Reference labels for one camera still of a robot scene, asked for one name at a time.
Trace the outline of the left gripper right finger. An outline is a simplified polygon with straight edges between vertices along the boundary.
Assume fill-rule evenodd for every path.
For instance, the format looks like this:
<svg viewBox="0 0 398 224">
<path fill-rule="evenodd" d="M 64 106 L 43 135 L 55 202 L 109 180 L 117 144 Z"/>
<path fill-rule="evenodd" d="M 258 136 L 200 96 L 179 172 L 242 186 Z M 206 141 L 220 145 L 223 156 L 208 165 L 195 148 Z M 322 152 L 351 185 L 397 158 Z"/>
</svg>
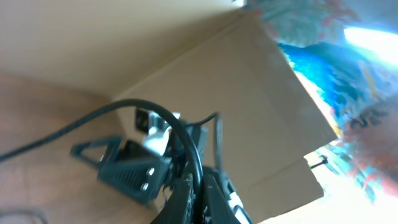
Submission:
<svg viewBox="0 0 398 224">
<path fill-rule="evenodd" d="M 203 223 L 240 224 L 228 203 L 229 195 L 234 190 L 230 184 L 230 180 L 224 179 L 220 187 L 214 176 L 204 176 Z"/>
</svg>

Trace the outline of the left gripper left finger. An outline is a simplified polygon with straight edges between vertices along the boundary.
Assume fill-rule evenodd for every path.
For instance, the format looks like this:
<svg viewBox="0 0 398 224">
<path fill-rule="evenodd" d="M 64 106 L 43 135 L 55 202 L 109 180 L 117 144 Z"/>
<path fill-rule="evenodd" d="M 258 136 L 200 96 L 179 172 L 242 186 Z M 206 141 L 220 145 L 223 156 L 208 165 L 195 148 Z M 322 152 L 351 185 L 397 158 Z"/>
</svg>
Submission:
<svg viewBox="0 0 398 224">
<path fill-rule="evenodd" d="M 150 224 L 191 224 L 195 201 L 192 182 L 191 173 L 184 174 L 165 207 Z"/>
</svg>

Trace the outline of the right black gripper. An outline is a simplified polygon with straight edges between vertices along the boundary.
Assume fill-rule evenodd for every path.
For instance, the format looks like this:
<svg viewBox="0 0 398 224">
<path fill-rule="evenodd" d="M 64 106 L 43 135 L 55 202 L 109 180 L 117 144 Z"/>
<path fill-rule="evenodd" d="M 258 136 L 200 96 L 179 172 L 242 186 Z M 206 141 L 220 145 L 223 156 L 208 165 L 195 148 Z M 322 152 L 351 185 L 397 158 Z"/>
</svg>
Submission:
<svg viewBox="0 0 398 224">
<path fill-rule="evenodd" d="M 108 136 L 76 144 L 70 155 L 99 170 L 99 180 L 141 204 L 155 200 L 162 185 L 172 185 L 184 173 L 198 174 L 199 164 L 191 164 L 192 155 L 169 125 L 150 128 L 140 144 L 130 139 L 119 150 L 121 143 L 122 136 Z"/>
</svg>

